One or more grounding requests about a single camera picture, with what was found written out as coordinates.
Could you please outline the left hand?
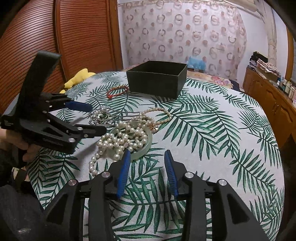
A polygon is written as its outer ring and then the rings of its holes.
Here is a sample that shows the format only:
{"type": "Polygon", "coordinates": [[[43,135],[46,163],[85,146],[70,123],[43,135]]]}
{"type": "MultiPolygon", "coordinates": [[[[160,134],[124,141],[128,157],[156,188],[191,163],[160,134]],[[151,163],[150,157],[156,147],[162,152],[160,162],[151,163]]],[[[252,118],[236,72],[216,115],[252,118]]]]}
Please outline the left hand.
{"type": "Polygon", "coordinates": [[[8,151],[12,146],[25,151],[22,157],[25,162],[33,161],[41,149],[38,145],[26,143],[19,133],[1,128],[1,150],[8,151]]]}

